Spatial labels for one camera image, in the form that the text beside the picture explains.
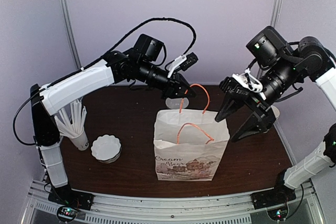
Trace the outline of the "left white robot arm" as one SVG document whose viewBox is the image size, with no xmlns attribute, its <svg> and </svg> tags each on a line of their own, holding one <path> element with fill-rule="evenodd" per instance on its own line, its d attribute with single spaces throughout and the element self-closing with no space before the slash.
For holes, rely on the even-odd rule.
<svg viewBox="0 0 336 224">
<path fill-rule="evenodd" d="M 136 80 L 162 91 L 162 98 L 192 98 L 196 94 L 179 73 L 198 61 L 195 53 L 183 53 L 175 58 L 169 69 L 161 69 L 153 62 L 164 43 L 141 34 L 135 45 L 124 51 L 112 50 L 75 71 L 42 87 L 30 89 L 34 140 L 41 153 L 54 194 L 64 205 L 71 205 L 76 197 L 69 185 L 59 147 L 60 132 L 54 115 L 71 102 L 100 88 L 124 80 Z"/>
</svg>

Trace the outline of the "white paper takeout bag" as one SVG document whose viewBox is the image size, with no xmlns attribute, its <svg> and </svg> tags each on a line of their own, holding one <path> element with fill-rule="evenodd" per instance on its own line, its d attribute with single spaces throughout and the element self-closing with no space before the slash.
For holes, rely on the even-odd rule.
<svg viewBox="0 0 336 224">
<path fill-rule="evenodd" d="M 230 139 L 226 120 L 216 112 L 184 109 L 160 110 L 154 123 L 154 159 L 158 180 L 211 181 Z"/>
</svg>

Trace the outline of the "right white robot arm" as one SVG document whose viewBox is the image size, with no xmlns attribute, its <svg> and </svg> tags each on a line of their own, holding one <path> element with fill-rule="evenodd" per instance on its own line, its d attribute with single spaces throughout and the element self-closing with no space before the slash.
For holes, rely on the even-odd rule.
<svg viewBox="0 0 336 224">
<path fill-rule="evenodd" d="M 252 111 L 230 137 L 231 142 L 266 133 L 277 119 L 273 104 L 300 93 L 302 88 L 284 96 L 289 87 L 303 83 L 305 78 L 314 82 L 335 106 L 335 56 L 315 37 L 287 42 L 272 26 L 267 26 L 246 47 L 254 60 L 243 73 L 234 73 L 219 84 L 225 97 L 215 116 L 216 122 L 243 106 Z"/>
</svg>

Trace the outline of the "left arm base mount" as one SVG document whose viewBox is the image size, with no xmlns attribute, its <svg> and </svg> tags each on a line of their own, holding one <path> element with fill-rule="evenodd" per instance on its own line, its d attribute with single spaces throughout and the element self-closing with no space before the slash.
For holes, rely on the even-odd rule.
<svg viewBox="0 0 336 224">
<path fill-rule="evenodd" d="M 90 210 L 93 203 L 94 195 L 72 190 L 70 195 L 61 198 L 54 190 L 49 193 L 48 200 L 60 205 L 69 206 L 80 210 Z"/>
</svg>

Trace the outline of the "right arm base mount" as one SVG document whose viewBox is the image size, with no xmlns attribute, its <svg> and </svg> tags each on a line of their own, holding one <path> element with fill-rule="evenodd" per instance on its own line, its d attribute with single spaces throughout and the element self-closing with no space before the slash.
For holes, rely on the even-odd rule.
<svg viewBox="0 0 336 224">
<path fill-rule="evenodd" d="M 251 200 L 253 202 L 254 209 L 262 209 L 275 205 L 281 205 L 295 199 L 295 191 L 287 187 L 273 188 L 251 194 Z"/>
</svg>

